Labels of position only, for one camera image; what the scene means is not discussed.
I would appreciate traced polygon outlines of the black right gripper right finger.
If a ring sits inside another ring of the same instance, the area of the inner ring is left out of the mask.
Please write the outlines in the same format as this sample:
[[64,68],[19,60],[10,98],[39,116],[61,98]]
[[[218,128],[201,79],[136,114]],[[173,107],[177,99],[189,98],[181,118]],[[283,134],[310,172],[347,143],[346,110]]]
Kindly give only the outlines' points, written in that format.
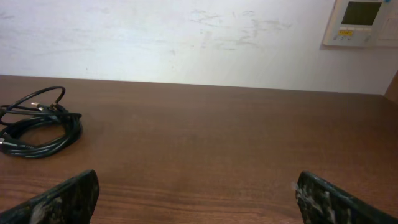
[[300,173],[294,189],[305,224],[397,224],[397,218],[309,171]]

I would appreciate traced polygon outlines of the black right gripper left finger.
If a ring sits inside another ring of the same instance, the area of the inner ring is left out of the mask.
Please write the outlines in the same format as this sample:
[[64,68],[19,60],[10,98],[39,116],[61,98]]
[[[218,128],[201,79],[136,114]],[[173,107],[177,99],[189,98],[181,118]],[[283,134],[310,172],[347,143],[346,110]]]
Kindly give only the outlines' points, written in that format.
[[1,213],[1,223],[89,224],[100,194],[96,172],[86,170]]

